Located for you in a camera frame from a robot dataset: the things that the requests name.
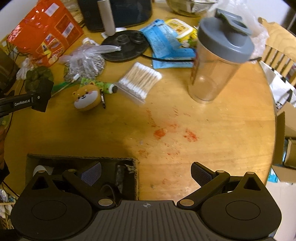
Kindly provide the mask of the glass bowl with items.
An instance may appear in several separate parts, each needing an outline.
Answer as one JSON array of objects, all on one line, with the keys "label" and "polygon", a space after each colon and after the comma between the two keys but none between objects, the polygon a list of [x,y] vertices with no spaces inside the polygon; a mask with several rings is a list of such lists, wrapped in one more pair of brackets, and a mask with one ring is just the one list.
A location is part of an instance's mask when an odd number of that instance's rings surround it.
[{"label": "glass bowl with items", "polygon": [[177,14],[183,16],[201,16],[205,14],[214,4],[215,0],[168,0],[168,6]]}]

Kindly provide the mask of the clear plastic bag of seeds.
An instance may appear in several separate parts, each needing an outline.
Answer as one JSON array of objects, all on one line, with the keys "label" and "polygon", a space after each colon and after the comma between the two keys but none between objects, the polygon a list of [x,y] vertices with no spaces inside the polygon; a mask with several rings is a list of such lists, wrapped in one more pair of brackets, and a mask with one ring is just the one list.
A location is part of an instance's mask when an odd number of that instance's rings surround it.
[{"label": "clear plastic bag of seeds", "polygon": [[121,47],[114,45],[81,45],[71,54],[59,58],[59,62],[65,65],[64,80],[70,82],[75,78],[95,79],[105,67],[105,59],[102,54],[120,50]]}]

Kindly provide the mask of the white round disc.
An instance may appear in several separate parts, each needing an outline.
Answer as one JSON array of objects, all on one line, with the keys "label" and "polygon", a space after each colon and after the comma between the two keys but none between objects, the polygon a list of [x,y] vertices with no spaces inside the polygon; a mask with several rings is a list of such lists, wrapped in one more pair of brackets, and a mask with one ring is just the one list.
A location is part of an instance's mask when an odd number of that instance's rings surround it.
[{"label": "white round disc", "polygon": [[37,173],[48,173],[47,169],[42,166],[42,165],[38,165],[34,168],[34,171],[33,171],[33,176],[35,176]]}]

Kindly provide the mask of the orange snack bag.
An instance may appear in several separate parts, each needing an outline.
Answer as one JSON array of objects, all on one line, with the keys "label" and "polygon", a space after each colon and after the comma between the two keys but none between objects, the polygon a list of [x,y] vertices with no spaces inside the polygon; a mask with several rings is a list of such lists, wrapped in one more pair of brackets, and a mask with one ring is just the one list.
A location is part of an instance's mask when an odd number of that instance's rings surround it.
[{"label": "orange snack bag", "polygon": [[52,66],[83,34],[61,1],[38,1],[7,37],[33,63]]}]

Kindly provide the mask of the wooden chair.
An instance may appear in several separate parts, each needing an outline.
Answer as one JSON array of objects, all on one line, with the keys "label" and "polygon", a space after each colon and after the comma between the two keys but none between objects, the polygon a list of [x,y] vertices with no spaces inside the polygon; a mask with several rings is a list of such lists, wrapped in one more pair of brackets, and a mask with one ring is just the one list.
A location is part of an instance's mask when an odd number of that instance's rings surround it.
[{"label": "wooden chair", "polygon": [[286,78],[290,84],[295,85],[295,73],[289,76],[295,66],[295,36],[276,22],[267,22],[259,17],[269,34],[262,56],[262,62]]}]

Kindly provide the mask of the green net bag of fruit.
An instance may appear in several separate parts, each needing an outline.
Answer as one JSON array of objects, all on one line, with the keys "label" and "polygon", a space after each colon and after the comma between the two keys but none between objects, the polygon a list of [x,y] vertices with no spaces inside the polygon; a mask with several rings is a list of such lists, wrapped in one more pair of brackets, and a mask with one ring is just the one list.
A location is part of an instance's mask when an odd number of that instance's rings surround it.
[{"label": "green net bag of fruit", "polygon": [[28,70],[25,78],[25,91],[30,94],[42,94],[52,97],[54,94],[67,88],[70,84],[63,81],[55,84],[51,70],[45,66],[39,66]]}]

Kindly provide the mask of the shiba dog plush case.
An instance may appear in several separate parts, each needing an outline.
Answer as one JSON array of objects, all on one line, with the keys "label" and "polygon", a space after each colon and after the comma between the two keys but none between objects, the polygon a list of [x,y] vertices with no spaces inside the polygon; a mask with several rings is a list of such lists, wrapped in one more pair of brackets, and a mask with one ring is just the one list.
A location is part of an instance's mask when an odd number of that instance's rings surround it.
[{"label": "shiba dog plush case", "polygon": [[94,82],[83,85],[72,94],[74,107],[78,111],[88,111],[95,108],[101,102],[100,89]]}]

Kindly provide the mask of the cotton swab pack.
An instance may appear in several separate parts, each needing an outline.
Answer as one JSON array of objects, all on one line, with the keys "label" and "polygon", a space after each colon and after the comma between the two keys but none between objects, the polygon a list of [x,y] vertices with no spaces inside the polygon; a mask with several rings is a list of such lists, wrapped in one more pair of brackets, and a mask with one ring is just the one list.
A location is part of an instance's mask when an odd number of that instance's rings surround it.
[{"label": "cotton swab pack", "polygon": [[136,62],[115,85],[136,103],[144,104],[151,89],[161,79],[161,73]]}]

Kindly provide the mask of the blue snack packets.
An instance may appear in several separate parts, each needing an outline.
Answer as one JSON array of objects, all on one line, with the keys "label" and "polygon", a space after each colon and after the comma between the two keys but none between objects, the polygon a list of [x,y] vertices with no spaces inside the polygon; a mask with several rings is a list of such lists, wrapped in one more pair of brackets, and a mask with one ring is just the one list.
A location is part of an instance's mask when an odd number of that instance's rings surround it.
[{"label": "blue snack packets", "polygon": [[177,33],[164,20],[157,19],[140,31],[151,46],[154,69],[192,68],[195,50],[182,47]]}]

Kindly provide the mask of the black kettle base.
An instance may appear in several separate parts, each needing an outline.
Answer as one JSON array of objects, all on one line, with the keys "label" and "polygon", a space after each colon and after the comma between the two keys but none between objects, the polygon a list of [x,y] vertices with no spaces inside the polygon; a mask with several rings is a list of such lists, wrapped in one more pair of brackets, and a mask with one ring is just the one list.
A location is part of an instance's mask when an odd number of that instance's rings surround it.
[{"label": "black kettle base", "polygon": [[141,31],[125,30],[107,37],[101,45],[118,46],[119,51],[104,53],[102,57],[109,62],[126,62],[139,57],[150,46],[147,38]]}]

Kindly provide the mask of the black air fryer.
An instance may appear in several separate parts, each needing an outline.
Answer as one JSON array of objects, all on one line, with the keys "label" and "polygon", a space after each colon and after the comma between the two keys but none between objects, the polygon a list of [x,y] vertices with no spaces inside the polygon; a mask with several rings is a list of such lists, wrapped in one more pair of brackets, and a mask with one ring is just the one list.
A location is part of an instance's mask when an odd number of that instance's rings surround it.
[{"label": "black air fryer", "polygon": [[[104,30],[96,0],[78,0],[84,23],[90,32]],[[112,15],[116,27],[140,25],[152,16],[152,1],[149,0],[110,0]]]}]

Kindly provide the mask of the clear shaker bottle grey lid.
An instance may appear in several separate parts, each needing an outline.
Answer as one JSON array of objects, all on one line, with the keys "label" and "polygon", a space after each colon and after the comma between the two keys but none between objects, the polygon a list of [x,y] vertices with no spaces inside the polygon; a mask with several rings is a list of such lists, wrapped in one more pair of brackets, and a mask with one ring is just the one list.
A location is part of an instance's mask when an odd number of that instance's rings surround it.
[{"label": "clear shaker bottle grey lid", "polygon": [[241,16],[217,9],[203,18],[197,32],[196,58],[188,83],[196,102],[212,102],[254,51],[252,32]]}]

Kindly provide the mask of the green hand cream tube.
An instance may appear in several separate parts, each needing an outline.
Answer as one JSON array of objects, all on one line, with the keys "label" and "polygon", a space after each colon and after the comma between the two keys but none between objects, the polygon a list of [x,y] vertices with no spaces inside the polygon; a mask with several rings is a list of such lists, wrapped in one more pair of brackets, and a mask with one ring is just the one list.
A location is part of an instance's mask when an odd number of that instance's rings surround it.
[{"label": "green hand cream tube", "polygon": [[103,91],[105,94],[113,94],[116,93],[118,90],[118,87],[113,84],[113,83],[108,83],[108,82],[102,82],[102,81],[97,81],[93,79],[88,79],[88,78],[81,78],[80,81],[80,86],[83,87],[84,85],[88,85],[90,83],[94,83],[100,90]]}]

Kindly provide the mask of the white tissue bundle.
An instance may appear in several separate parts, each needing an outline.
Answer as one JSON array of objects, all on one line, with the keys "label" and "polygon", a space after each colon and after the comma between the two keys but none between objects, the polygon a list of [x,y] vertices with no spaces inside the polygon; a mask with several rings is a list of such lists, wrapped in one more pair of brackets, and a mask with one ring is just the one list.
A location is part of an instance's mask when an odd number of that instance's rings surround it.
[{"label": "white tissue bundle", "polygon": [[30,58],[26,58],[19,69],[19,71],[16,73],[16,80],[25,80],[27,72],[29,70],[33,70],[34,64],[31,62]]}]

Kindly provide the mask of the yellow snack packet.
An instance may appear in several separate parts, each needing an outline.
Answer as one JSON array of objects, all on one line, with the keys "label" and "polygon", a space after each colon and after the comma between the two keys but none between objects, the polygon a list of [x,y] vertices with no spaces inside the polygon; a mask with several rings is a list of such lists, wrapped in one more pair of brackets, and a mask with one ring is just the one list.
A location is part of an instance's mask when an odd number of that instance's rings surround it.
[{"label": "yellow snack packet", "polygon": [[165,23],[177,33],[177,40],[185,47],[189,47],[189,45],[197,40],[197,29],[184,21],[169,19]]}]

